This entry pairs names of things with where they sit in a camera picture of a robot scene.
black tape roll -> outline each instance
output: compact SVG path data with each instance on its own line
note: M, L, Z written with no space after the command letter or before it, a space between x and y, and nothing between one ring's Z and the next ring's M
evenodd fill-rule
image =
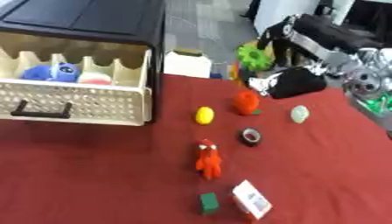
M256 129L246 128L240 132L240 140L248 147L255 147L262 141L262 134Z

red plush toy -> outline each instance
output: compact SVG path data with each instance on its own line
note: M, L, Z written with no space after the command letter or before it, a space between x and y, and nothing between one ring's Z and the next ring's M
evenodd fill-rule
M221 158L216 145L208 139L199 142L199 159L196 162L196 170L203 172L206 179L221 176Z

toy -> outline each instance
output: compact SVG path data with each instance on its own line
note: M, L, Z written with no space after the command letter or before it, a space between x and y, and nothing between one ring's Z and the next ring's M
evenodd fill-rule
M202 213L204 215L213 214L219 208L218 200L216 199L216 195L213 192L201 194L200 202L201 202Z
M84 84L98 84L98 85L110 85L112 78L105 73L83 73L79 79L79 83Z
M80 75L79 68L69 63L58 63L51 67L52 78L49 81L76 82Z
M262 141L262 135L257 129L246 128L240 131L240 141L248 147L255 147Z
M257 109L259 105L259 99L257 94L252 91L241 91L234 98L234 106L237 108L238 113L242 116L258 115L261 113Z
M52 78L50 69L49 66L44 65L34 66L25 70L20 78L30 81L46 81Z
M196 112L196 122L201 125L209 124L214 119L214 111L209 107L201 107Z
M263 50L252 45L243 45L238 48L237 59L242 67L255 72L269 69L272 65L271 58Z
M196 170L203 172L206 179L221 176L221 157L216 145L208 139L199 142L199 159L196 161Z
M306 106L296 106L291 111L291 119L295 123L303 123L309 117L309 110Z
M260 220L272 208L272 205L247 180L233 189L233 195L235 204L252 222Z

green gear toy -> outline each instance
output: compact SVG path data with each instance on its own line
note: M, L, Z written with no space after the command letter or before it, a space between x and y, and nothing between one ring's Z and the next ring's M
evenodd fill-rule
M243 67L250 71L262 71L270 68L271 58L264 51L252 45L243 45L238 48L237 59Z

green block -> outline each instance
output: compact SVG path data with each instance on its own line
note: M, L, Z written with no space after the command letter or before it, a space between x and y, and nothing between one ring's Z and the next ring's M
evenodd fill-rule
M219 208L218 200L213 192L201 194L200 201L203 214L213 214Z

